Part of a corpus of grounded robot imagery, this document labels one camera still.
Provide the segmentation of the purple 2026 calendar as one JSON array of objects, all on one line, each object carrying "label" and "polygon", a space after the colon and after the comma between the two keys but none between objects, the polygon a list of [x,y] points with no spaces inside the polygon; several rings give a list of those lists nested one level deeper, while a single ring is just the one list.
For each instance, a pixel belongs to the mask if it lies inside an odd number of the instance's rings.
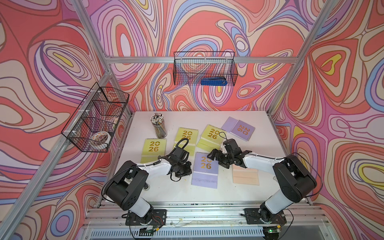
[{"label": "purple 2026 calendar", "polygon": [[219,164],[209,159],[207,153],[196,153],[192,175],[193,186],[217,189]]},{"label": "purple 2026 calendar", "polygon": [[245,141],[249,141],[256,128],[241,120],[228,117],[221,129]]}]

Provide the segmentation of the peach 2026 calendar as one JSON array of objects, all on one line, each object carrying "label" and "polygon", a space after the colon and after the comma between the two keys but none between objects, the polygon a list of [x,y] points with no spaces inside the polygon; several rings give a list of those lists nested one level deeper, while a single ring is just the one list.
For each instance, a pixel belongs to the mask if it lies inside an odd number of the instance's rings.
[{"label": "peach 2026 calendar", "polygon": [[259,175],[256,169],[245,169],[240,166],[232,165],[233,170],[233,183],[242,185],[255,185],[259,186]]}]

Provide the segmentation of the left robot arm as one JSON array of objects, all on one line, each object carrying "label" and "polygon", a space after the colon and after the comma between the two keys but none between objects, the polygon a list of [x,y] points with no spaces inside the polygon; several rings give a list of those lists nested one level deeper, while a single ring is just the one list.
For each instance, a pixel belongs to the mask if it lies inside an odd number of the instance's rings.
[{"label": "left robot arm", "polygon": [[126,161],[117,173],[105,184],[102,196],[107,196],[122,210],[130,211],[137,217],[149,222],[153,215],[153,206],[141,197],[147,180],[172,176],[182,178],[192,174],[190,161],[177,161],[166,156],[149,164],[137,165]]}]

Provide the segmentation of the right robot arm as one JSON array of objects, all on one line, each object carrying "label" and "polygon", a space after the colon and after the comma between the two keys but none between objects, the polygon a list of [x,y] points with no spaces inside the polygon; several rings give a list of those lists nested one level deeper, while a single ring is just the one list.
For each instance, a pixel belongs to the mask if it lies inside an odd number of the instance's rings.
[{"label": "right robot arm", "polygon": [[283,158],[262,156],[251,151],[228,152],[214,149],[208,159],[219,162],[228,169],[236,165],[244,169],[256,169],[274,174],[280,189],[269,197],[260,207],[263,221],[269,221],[284,208],[300,202],[317,186],[317,181],[303,163],[293,154]]}]

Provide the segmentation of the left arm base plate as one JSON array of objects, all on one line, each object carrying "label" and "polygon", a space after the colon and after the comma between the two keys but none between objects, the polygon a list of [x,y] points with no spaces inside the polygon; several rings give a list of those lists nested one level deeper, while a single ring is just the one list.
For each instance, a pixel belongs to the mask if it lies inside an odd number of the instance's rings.
[{"label": "left arm base plate", "polygon": [[166,209],[150,209],[144,217],[139,217],[133,212],[122,215],[126,226],[164,226],[166,224]]}]

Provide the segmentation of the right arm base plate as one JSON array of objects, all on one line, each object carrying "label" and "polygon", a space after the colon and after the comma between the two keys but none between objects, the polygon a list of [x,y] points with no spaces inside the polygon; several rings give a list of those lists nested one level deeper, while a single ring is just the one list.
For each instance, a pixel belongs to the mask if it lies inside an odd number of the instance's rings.
[{"label": "right arm base plate", "polygon": [[283,210],[277,214],[270,213],[267,209],[247,208],[240,216],[246,218],[248,225],[280,225],[287,223]]}]

